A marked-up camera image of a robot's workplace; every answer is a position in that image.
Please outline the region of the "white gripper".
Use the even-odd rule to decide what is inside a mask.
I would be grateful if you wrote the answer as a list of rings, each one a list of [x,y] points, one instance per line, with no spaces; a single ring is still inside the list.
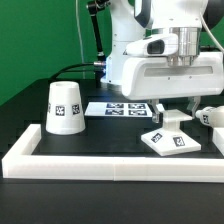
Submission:
[[[191,66],[169,66],[166,57],[150,57],[129,58],[123,67],[122,94],[131,100],[151,99],[154,123],[161,122],[164,111],[158,99],[189,97],[187,112],[194,118],[200,96],[219,95],[223,89],[220,52],[202,52]]]

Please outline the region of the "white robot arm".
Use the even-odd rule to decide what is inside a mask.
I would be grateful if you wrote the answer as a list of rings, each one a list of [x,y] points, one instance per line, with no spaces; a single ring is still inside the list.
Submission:
[[[224,15],[224,0],[111,0],[112,52],[106,82],[125,98],[156,105],[188,97],[195,111],[200,98],[224,90],[224,50],[200,46],[202,30]]]

